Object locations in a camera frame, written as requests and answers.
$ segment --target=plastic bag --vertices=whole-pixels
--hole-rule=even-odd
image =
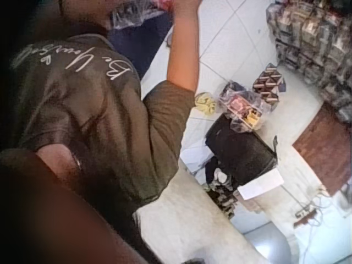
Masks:
[[[261,127],[271,106],[252,91],[246,91],[236,82],[230,82],[220,94],[220,103],[232,119],[231,129],[237,133],[251,132]]]
[[[170,10],[171,0],[130,0],[121,4],[112,13],[112,24],[115,29],[140,26],[151,19]]]

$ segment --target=person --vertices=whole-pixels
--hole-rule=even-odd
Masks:
[[[134,66],[104,37],[122,2],[51,2],[31,22],[29,36],[41,41],[11,61],[11,150],[0,154],[0,184],[15,230],[8,246],[27,260],[144,263],[125,240],[157,263],[132,216],[178,170],[199,78],[201,0],[173,0],[167,79],[143,101]]]

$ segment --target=brown wooden panel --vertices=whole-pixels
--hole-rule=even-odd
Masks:
[[[351,134],[324,104],[293,144],[328,189],[335,194],[351,176]]]

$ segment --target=raised arm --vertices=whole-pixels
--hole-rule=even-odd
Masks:
[[[174,29],[167,80],[195,92],[199,79],[199,21],[201,0],[174,0]]]

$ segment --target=olive green t-shirt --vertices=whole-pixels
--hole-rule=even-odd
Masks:
[[[13,147],[68,147],[81,170],[71,187],[87,200],[103,192],[101,206],[158,198],[178,169],[193,92],[164,81],[142,101],[133,65],[92,34],[29,45],[12,69]]]

